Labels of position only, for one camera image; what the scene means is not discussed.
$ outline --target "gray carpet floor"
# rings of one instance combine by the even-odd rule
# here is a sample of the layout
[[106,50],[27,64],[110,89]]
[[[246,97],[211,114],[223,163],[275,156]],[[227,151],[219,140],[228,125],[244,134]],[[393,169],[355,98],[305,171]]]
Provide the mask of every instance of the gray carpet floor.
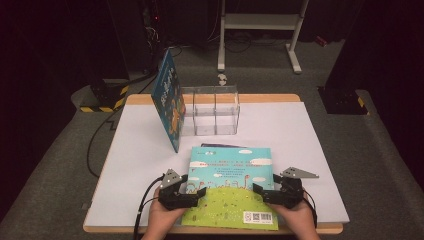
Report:
[[[329,115],[317,86],[325,85],[343,42],[320,47],[298,43],[302,74],[293,73],[281,44],[256,44],[241,53],[226,54],[227,84],[240,93],[295,93],[305,102],[324,154],[346,205],[351,222],[339,235],[322,239],[424,239],[424,194],[403,163],[372,98],[358,90],[369,115]],[[230,50],[245,45],[228,44]],[[218,85],[218,51],[184,47],[172,49],[183,86]],[[130,86],[138,93],[150,80]],[[89,88],[70,101],[73,119],[63,129],[29,178],[0,225],[1,240],[15,239],[131,239],[130,234],[92,234],[82,226],[97,178],[86,165],[90,139],[109,113],[82,113],[78,106]],[[102,125],[89,158],[97,174],[119,124],[120,112]],[[169,235],[167,239],[217,239],[209,235]],[[284,236],[220,236],[220,239],[285,239]]]

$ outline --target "human hand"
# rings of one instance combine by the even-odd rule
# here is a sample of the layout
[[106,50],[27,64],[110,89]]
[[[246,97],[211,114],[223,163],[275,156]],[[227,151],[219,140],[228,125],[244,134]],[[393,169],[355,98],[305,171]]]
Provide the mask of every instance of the human hand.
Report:
[[299,240],[320,239],[315,230],[312,211],[305,201],[301,201],[291,209],[278,204],[268,204],[268,206],[284,218],[287,227]]
[[159,197],[159,188],[156,188],[154,200],[150,205],[149,223],[142,240],[161,240],[175,224],[175,221],[181,217],[188,208],[177,208],[174,210],[166,209],[157,199]]

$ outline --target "book cover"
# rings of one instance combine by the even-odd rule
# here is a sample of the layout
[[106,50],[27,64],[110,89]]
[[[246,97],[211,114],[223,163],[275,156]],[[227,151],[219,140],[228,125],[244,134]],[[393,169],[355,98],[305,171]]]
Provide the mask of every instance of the book cover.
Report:
[[186,192],[206,187],[183,225],[278,230],[277,215],[253,192],[274,189],[269,148],[193,147]]
[[185,105],[174,60],[169,49],[163,58],[151,95],[169,140],[175,152],[178,152],[180,132],[184,124]]

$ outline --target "clear acrylic box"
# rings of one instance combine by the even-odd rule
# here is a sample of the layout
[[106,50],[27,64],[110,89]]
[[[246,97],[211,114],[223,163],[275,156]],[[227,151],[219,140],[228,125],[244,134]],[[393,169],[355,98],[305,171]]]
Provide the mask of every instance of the clear acrylic box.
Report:
[[240,104],[236,86],[182,87],[186,113],[182,135],[234,135]]

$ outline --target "blue book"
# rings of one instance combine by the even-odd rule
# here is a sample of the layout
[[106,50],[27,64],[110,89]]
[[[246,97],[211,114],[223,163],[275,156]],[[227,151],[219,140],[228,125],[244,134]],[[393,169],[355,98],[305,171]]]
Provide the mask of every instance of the blue book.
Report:
[[253,192],[253,183],[274,190],[269,148],[193,147],[186,193],[207,191],[182,224],[278,230],[277,215]]
[[178,152],[181,129],[184,124],[185,105],[174,60],[169,49],[165,53],[151,95],[166,134],[175,152]]

